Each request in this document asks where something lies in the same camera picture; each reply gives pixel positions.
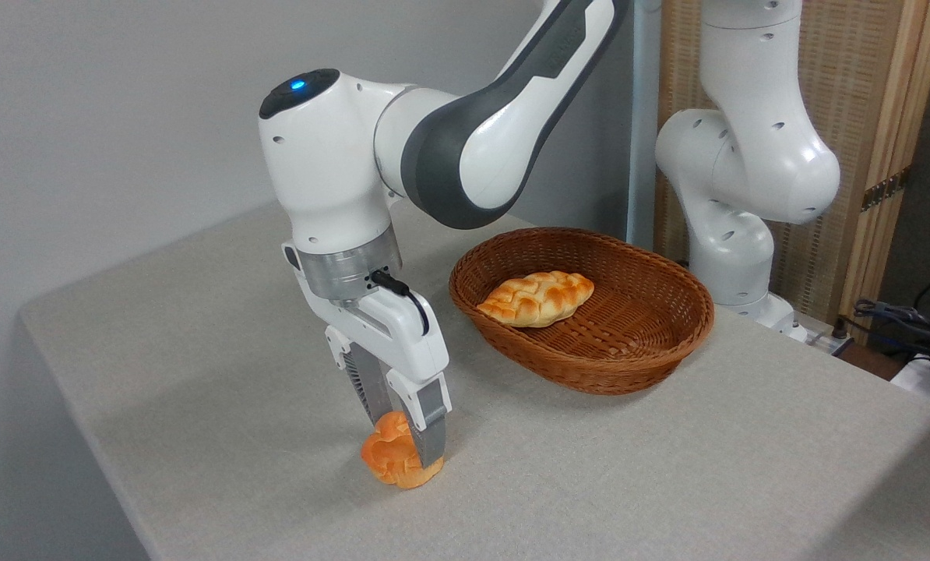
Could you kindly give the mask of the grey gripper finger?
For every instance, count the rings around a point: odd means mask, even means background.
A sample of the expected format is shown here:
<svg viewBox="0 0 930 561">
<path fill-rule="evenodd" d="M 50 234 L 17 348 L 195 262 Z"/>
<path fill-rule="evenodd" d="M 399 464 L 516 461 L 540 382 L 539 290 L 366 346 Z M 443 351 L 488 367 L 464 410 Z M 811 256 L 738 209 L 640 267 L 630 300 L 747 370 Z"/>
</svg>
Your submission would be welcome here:
<svg viewBox="0 0 930 561">
<path fill-rule="evenodd" d="M 386 380 L 400 398 L 420 464 L 430 468 L 445 454 L 445 416 L 452 409 L 444 373 L 419 383 L 390 370 Z"/>
<path fill-rule="evenodd" d="M 348 375 L 365 413 L 375 426 L 382 416 L 393 411 L 386 374 L 381 372 L 379 359 L 331 324 L 325 335 L 338 369 Z"/>
</svg>

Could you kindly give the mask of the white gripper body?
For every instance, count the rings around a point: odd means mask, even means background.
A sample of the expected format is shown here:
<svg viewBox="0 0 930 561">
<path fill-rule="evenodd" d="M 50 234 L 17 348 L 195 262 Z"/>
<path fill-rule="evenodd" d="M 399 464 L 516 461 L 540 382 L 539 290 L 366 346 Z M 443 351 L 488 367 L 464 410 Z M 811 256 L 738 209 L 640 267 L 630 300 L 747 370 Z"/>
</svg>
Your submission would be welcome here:
<svg viewBox="0 0 930 561">
<path fill-rule="evenodd" d="M 449 365 L 449 354 L 432 306 L 422 295 L 390 290 L 377 283 L 388 270 L 363 271 L 354 277 L 355 298 L 343 297 L 345 305 L 313 294 L 313 273 L 300 264 L 300 252 L 282 244 L 293 266 L 309 308 L 350 340 L 368 349 L 391 369 L 423 383 Z"/>
</svg>

